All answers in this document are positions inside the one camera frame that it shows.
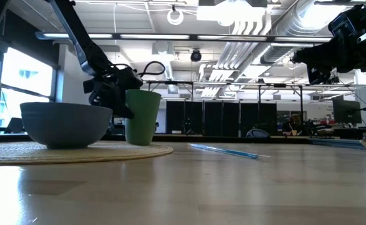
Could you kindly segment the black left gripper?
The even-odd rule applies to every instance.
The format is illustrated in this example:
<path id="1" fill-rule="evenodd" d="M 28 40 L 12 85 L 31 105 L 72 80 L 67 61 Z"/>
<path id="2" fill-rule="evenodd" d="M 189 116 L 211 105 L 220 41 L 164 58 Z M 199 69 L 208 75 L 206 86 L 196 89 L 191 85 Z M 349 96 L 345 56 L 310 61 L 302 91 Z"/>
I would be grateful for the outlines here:
<path id="1" fill-rule="evenodd" d="M 125 68 L 119 69 L 117 64 L 111 64 L 108 71 L 97 73 L 93 78 L 83 82 L 84 93 L 91 93 L 89 104 L 93 106 L 110 106 L 107 87 L 95 87 L 96 84 L 116 85 L 121 89 L 139 89 L 143 85 L 143 80 L 136 69 L 127 64 Z M 125 100 L 118 94 L 114 94 L 111 101 L 113 115 L 120 118 L 133 119 L 134 113 L 126 106 Z"/>

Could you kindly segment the blue drinking straw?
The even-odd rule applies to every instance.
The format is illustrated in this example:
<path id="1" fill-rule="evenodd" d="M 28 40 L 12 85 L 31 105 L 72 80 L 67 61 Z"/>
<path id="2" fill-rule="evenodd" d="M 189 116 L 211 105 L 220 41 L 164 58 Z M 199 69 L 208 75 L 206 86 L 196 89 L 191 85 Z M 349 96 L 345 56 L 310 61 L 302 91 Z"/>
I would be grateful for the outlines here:
<path id="1" fill-rule="evenodd" d="M 189 146 L 192 148 L 201 149 L 201 150 L 205 150 L 205 151 L 212 151 L 215 153 L 218 152 L 218 153 L 222 153 L 222 154 L 230 154 L 233 156 L 239 156 L 239 157 L 245 157 L 245 158 L 251 158 L 251 159 L 260 159 L 260 158 L 266 158 L 266 157 L 269 158 L 270 157 L 267 155 L 237 151 L 237 150 L 226 149 L 226 148 L 221 148 L 221 147 L 213 147 L 213 146 L 204 145 L 204 144 L 189 144 Z"/>

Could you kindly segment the green plastic cup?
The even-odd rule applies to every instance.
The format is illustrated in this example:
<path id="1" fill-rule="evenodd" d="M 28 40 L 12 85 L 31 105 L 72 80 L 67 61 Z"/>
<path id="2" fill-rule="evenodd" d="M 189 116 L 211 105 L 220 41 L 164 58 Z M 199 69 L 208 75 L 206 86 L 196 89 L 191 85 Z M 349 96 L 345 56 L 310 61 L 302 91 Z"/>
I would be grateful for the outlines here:
<path id="1" fill-rule="evenodd" d="M 127 107 L 133 112 L 126 119 L 125 137 L 129 144 L 148 146 L 156 131 L 156 119 L 161 95 L 152 91 L 130 89 L 126 91 Z"/>

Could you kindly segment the blue grey ceramic bowl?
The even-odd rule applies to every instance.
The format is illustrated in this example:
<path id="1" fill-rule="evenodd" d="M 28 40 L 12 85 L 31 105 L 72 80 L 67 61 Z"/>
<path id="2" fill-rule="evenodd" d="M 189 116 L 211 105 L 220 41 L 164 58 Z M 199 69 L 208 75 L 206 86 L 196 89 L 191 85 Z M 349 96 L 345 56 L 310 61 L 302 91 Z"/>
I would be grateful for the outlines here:
<path id="1" fill-rule="evenodd" d="M 106 133 L 112 110 L 64 102 L 25 102 L 21 119 L 28 136 L 49 149 L 85 148 Z"/>

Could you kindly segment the black computer monitor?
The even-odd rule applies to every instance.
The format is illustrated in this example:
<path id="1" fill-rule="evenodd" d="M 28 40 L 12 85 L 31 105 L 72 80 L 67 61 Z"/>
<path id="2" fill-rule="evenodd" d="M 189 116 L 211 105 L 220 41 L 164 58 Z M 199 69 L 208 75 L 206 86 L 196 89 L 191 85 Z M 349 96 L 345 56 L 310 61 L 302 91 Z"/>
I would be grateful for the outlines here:
<path id="1" fill-rule="evenodd" d="M 336 123 L 360 124 L 362 122 L 359 102 L 334 99 L 332 103 Z"/>

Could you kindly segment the round woven straw placemat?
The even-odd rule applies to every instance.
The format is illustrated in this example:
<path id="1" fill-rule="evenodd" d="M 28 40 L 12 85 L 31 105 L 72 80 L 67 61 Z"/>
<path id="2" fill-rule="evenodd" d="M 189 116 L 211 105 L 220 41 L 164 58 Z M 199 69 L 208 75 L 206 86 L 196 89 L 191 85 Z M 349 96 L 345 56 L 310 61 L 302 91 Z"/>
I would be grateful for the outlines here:
<path id="1" fill-rule="evenodd" d="M 121 161 L 164 156 L 173 151 L 164 145 L 135 146 L 120 141 L 99 141 L 77 149 L 49 149 L 36 142 L 0 142 L 0 165 Z"/>

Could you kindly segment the person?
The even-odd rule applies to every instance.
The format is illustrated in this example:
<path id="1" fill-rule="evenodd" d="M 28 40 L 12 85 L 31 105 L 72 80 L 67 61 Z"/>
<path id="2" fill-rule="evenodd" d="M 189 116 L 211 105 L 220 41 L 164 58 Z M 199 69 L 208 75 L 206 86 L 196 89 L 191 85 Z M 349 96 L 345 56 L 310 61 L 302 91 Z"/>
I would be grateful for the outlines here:
<path id="1" fill-rule="evenodd" d="M 288 121 L 282 125 L 284 136 L 297 136 L 302 128 L 301 118 L 298 114 L 293 114 Z"/>

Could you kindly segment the black partition screen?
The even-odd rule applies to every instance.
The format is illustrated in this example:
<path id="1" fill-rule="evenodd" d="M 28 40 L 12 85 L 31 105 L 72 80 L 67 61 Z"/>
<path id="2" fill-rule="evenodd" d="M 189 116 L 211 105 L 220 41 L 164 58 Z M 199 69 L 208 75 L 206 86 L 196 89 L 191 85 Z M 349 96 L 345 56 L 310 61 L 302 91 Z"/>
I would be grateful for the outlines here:
<path id="1" fill-rule="evenodd" d="M 166 133 L 245 137 L 258 128 L 278 132 L 277 105 L 222 101 L 167 101 Z"/>

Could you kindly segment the black overhead beam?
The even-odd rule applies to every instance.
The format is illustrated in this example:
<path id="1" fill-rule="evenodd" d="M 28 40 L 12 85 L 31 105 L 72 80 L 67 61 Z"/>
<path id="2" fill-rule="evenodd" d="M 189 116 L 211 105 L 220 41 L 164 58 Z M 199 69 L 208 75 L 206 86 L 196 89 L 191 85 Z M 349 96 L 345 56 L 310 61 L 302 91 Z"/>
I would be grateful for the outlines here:
<path id="1" fill-rule="evenodd" d="M 232 34 L 139 34 L 139 33 L 92 33 L 93 40 L 143 40 L 143 41 L 209 41 L 209 42 L 252 42 L 252 43 L 305 43 L 320 44 L 330 41 L 323 36 L 270 36 L 270 35 L 232 35 Z"/>

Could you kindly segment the black metal gantry frame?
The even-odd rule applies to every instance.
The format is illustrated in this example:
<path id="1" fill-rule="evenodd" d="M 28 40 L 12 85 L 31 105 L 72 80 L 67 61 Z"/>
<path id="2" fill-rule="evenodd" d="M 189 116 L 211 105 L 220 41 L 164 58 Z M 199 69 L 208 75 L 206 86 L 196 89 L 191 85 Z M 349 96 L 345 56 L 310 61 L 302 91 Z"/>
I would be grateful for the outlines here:
<path id="1" fill-rule="evenodd" d="M 258 87 L 258 90 L 261 89 L 261 87 L 265 86 L 268 88 L 293 88 L 293 87 L 298 87 L 299 89 L 303 90 L 303 87 L 307 87 L 310 86 L 309 84 L 288 84 L 288 83 L 264 83 L 264 82 L 199 82 L 199 81 L 144 81 L 145 84 L 148 85 L 148 90 L 151 91 L 151 85 L 152 84 L 164 84 L 164 85 L 190 85 L 191 88 L 189 89 L 189 91 L 191 92 L 191 94 L 193 95 L 193 91 L 194 91 L 194 86 L 210 86 L 210 87 L 214 87 L 214 86 L 230 86 L 230 85 L 235 85 L 235 86 L 255 86 Z"/>

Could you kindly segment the black aluminium table frame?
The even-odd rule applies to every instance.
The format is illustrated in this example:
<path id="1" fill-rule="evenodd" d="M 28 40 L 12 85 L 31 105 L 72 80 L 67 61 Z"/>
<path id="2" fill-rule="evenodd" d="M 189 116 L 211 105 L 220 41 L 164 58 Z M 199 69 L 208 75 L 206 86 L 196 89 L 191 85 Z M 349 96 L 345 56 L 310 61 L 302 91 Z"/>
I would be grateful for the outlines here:
<path id="1" fill-rule="evenodd" d="M 202 137 L 202 136 L 179 136 L 179 135 L 156 135 L 152 138 L 154 142 L 177 142 L 177 143 L 258 143 L 258 144 L 313 144 L 337 148 L 366 149 L 360 141 L 351 139 L 326 139 L 311 137 L 283 137 L 272 136 L 265 138 L 249 137 Z M 32 141 L 27 134 L 0 134 L 0 143 Z"/>

